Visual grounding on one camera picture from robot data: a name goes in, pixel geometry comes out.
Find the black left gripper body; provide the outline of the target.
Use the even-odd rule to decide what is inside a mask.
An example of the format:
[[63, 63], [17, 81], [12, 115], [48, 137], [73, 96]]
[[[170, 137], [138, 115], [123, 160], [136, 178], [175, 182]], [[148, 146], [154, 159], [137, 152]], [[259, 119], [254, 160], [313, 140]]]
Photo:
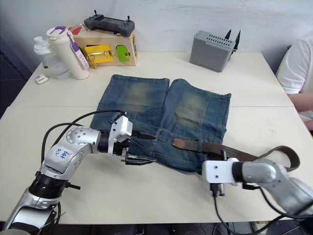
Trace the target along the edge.
[[123, 142], [116, 142], [113, 145], [113, 154], [120, 156], [121, 161], [125, 164], [131, 163], [131, 159], [129, 158], [130, 142], [130, 140], [125, 140]]

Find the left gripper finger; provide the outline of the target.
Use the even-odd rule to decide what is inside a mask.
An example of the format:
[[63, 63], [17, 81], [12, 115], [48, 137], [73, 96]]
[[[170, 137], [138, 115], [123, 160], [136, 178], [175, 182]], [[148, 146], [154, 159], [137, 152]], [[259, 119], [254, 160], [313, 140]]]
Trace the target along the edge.
[[150, 133], [141, 132], [138, 130], [132, 131], [132, 137], [142, 139], [142, 140], [154, 140], [156, 137]]
[[147, 165], [156, 162], [155, 159], [151, 158], [138, 158], [138, 157], [128, 157], [125, 160], [127, 165]]

